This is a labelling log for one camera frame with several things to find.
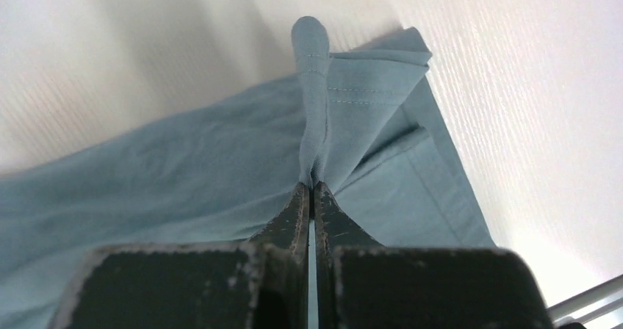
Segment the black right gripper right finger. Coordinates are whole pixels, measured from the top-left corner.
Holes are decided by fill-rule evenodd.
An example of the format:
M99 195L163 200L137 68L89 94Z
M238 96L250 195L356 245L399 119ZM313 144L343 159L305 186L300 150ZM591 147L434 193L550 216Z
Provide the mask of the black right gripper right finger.
M387 247L314 187L321 328L551 328L526 263L503 248Z

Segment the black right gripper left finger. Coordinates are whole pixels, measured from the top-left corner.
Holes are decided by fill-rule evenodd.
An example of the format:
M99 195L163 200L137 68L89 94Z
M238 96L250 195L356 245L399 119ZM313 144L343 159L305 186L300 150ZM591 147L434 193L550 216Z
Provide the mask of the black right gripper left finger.
M310 190L242 241L89 253L50 328L306 328Z

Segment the grey-blue t-shirt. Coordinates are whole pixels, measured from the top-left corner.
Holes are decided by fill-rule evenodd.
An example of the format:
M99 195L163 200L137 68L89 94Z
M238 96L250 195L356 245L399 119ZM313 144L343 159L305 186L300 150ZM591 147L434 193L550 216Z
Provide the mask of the grey-blue t-shirt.
M296 72L1 179L1 326L44 328L101 245L244 239L314 174L389 246L491 247L425 77L420 33L328 51L292 29Z

